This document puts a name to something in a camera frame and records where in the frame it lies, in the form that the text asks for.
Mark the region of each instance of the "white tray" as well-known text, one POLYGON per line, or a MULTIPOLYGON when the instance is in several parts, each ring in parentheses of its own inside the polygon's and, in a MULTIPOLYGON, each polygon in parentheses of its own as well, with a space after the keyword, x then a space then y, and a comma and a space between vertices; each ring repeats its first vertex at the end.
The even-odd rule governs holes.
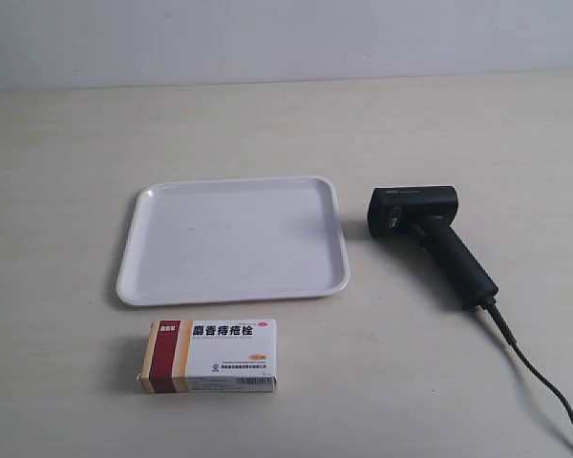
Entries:
POLYGON ((309 298, 349 277, 327 180, 168 182, 138 197, 117 293, 140 306, 309 298))

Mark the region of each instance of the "wall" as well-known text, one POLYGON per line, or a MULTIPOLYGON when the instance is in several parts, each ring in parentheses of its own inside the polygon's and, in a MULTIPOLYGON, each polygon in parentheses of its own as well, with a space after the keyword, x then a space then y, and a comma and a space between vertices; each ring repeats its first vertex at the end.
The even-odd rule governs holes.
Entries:
POLYGON ((573 0, 0 0, 0 90, 573 69, 573 0))

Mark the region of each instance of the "table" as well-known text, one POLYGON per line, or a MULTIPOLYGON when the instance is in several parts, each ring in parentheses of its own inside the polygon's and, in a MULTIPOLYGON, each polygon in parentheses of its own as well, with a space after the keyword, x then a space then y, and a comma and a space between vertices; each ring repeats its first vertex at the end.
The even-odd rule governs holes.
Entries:
POLYGON ((453 184, 454 227, 573 404, 573 73, 0 94, 0 457, 573 456, 559 403, 405 240, 374 186, 453 184), (130 309, 134 198, 319 175, 350 284, 321 300, 130 309), (152 320, 276 318, 274 394, 145 395, 152 320))

